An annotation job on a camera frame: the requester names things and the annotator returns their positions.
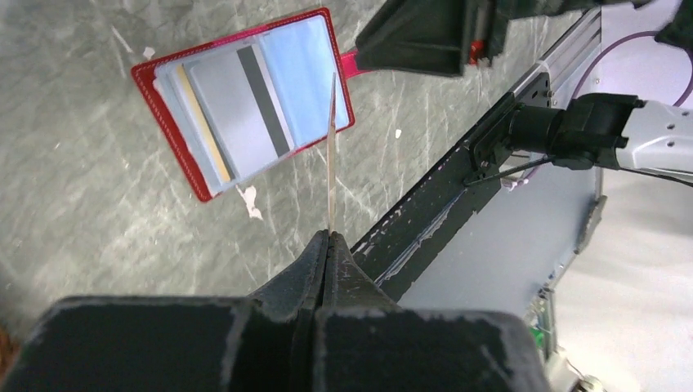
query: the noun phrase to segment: yellow stripe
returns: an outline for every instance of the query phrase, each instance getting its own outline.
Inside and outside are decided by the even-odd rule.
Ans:
[[[202,134],[204,143],[207,145],[207,147],[209,148],[209,152],[212,154],[212,159],[215,163],[215,166],[217,166],[219,173],[221,174],[221,179],[224,182],[229,182],[231,181],[231,175],[229,173],[229,170],[226,168],[226,165],[224,164],[224,159],[221,158],[221,152],[217,148],[217,143],[214,142],[212,130],[209,129],[207,119],[204,118],[202,108],[199,107],[199,102],[197,101],[197,97],[195,97],[193,87],[190,85],[188,75],[186,75],[186,71],[183,69],[183,64],[180,64],[176,67],[176,73],[178,74],[178,78],[181,81],[183,92],[186,94],[188,98],[188,103],[190,104],[190,108],[192,109],[193,115],[197,120],[197,123],[199,124],[199,133]]]

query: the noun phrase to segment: red strap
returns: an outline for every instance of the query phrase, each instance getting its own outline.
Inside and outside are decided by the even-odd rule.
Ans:
[[[368,71],[362,71],[356,66],[356,54],[358,51],[350,51],[342,54],[342,68],[344,69],[344,76],[348,78],[353,78],[355,76],[365,74]]]

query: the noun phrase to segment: wallet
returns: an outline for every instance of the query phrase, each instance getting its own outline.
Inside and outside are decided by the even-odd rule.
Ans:
[[[323,140],[335,76],[335,127],[352,126],[355,55],[339,55],[320,8],[136,65],[132,77],[207,202]]]

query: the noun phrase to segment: brown object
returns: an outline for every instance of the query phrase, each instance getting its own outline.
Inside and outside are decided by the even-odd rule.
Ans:
[[[5,373],[12,365],[19,349],[19,345],[12,341],[4,328],[0,327],[0,382],[5,379]]]

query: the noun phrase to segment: gray table surface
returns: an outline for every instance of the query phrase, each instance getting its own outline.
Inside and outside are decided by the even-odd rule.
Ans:
[[[322,4],[344,51],[382,0]],[[24,336],[53,301],[75,294],[240,296],[294,260],[326,226],[324,145],[201,204],[129,69],[147,48],[162,56],[316,6],[0,0],[0,322]],[[463,79],[350,80],[356,125],[338,137],[337,173],[347,241],[576,19],[512,23],[494,68]]]

